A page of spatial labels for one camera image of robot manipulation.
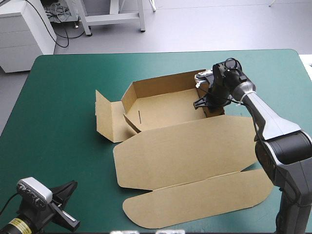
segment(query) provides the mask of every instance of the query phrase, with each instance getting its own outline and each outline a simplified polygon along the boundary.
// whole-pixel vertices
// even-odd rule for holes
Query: box side wall
[[[137,99],[137,94],[134,88],[133,83],[130,84],[129,88],[125,92],[125,94],[121,98],[122,105],[126,111],[126,113],[131,109],[132,105]]]
[[[146,98],[155,95],[193,89],[196,85],[194,75],[200,71],[203,70],[135,81],[133,85],[136,91],[136,97]]]

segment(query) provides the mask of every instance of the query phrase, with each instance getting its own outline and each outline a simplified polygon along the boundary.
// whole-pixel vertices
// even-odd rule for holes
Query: white object
[[[300,59],[307,70],[307,73],[312,81],[312,55],[299,55]]]
[[[109,15],[98,15],[98,16],[88,16],[86,9],[84,7],[83,0],[75,0],[76,7],[78,8],[78,14],[81,18],[81,22],[84,31],[87,35],[91,35],[90,26],[93,25],[106,25],[106,24],[117,24],[117,23],[129,23],[133,21],[139,21],[141,26],[141,31],[145,32],[145,21],[144,21],[144,11],[142,0],[137,0],[138,13],[120,13],[123,8],[125,0],[120,4],[119,0],[111,0],[110,3],[110,14]],[[149,0],[153,8],[156,10],[154,0]]]
[[[47,203],[50,203],[52,201],[53,194],[51,190],[49,190],[47,187],[45,187],[43,184],[41,184],[38,180],[36,180],[33,177],[28,177],[25,179],[21,179],[18,181],[18,184],[24,184],[27,185],[27,188],[31,188],[36,192],[37,195],[44,198],[44,200]]]
[[[56,35],[40,0],[29,0],[39,11],[51,35]],[[23,0],[0,7],[0,66],[5,72],[29,71],[40,55],[52,55],[55,42],[34,8]]]

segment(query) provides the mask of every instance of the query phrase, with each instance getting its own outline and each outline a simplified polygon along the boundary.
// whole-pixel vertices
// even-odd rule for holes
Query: green tabletop
[[[293,50],[147,54],[53,55],[39,57],[0,137],[0,206],[16,182],[33,176],[48,187],[78,181],[66,211],[81,220],[78,232],[148,231],[131,222],[123,201],[145,191],[117,184],[115,144],[96,132],[95,89],[120,100],[133,80],[211,68],[238,59],[257,93],[282,117],[312,134],[312,82]],[[248,116],[244,107],[226,114]],[[189,232],[273,232],[280,192],[274,188],[261,204],[169,227]],[[0,226],[15,217],[15,198]],[[47,231],[65,231],[49,224]],[[312,231],[312,222],[307,231]]]

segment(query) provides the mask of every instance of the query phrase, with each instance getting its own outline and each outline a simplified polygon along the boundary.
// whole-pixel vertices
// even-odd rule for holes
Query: box lid
[[[262,169],[238,172],[135,196],[123,202],[123,210],[141,227],[163,228],[253,207],[272,187]]]
[[[143,131],[114,148],[121,187],[155,190],[239,172],[257,161],[249,117],[217,116]]]

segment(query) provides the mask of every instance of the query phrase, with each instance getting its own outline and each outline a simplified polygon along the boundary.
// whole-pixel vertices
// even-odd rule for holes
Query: tan cardboard
[[[135,134],[127,122],[138,132],[223,114],[223,108],[194,109],[193,102],[204,94],[195,88],[194,75],[200,71],[135,81],[121,102],[110,102],[96,91],[97,131],[121,142]]]
[[[252,207],[271,190],[271,181],[259,169],[157,189],[125,200],[122,207],[137,225],[156,229]]]
[[[97,131],[112,142],[124,141],[135,131],[124,119],[121,101],[110,102],[96,90]]]
[[[257,161],[251,118],[217,116],[145,130],[114,148],[121,187],[152,190],[123,209],[136,224],[163,228],[254,206],[272,183]]]

